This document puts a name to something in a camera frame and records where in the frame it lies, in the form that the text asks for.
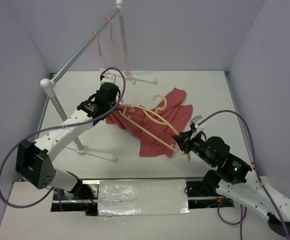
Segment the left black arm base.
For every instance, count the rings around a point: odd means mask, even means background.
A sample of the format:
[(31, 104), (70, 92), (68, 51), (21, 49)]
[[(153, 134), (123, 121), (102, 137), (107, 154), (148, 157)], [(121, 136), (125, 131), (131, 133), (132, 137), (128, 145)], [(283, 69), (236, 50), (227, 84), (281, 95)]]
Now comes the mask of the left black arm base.
[(99, 182), (85, 182), (89, 192), (73, 197), (64, 190), (54, 190), (51, 212), (82, 212), (87, 216), (98, 216)]

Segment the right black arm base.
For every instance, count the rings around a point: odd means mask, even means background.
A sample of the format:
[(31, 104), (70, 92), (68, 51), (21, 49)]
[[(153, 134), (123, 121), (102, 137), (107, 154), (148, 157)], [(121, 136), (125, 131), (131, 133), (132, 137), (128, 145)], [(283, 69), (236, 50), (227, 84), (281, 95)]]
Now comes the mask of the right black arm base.
[(215, 188), (200, 180), (187, 180), (184, 192), (190, 198), (217, 197)]

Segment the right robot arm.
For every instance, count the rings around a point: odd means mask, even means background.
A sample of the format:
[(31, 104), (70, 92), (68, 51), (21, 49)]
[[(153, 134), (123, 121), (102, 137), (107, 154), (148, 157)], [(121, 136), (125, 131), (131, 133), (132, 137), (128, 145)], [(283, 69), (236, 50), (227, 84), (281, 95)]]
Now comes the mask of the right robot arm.
[(222, 138), (204, 139), (199, 132), (192, 137), (191, 131), (174, 135), (173, 139), (184, 153), (194, 153), (211, 169), (201, 182), (186, 184), (190, 197), (222, 195), (243, 205), (262, 217), (269, 228), (280, 236), (290, 236), (290, 199), (260, 182), (251, 166), (230, 153), (230, 147)]

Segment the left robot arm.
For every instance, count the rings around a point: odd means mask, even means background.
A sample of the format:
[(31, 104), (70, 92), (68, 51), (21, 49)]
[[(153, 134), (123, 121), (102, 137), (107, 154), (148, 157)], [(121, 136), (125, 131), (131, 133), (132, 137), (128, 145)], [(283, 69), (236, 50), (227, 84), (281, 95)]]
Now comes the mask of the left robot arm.
[(81, 102), (57, 129), (33, 142), (22, 141), (18, 146), (16, 171), (39, 190), (46, 187), (62, 189), (71, 199), (82, 195), (92, 197), (93, 192), (87, 184), (73, 173), (54, 168), (52, 162), (74, 139), (104, 120), (120, 94), (117, 85), (106, 82)]

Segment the red t shirt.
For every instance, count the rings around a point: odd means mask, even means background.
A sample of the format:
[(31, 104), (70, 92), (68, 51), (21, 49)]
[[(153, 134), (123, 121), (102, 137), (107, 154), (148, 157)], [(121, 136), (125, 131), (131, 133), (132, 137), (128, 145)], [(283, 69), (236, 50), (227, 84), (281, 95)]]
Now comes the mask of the red t shirt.
[(127, 130), (138, 138), (140, 157), (183, 155), (176, 148), (173, 136), (185, 129), (193, 113), (191, 104), (183, 104), (186, 96), (186, 91), (174, 88), (166, 96), (155, 95), (153, 98), (161, 98), (161, 102), (153, 109), (139, 104), (122, 104), (106, 117), (106, 123)]

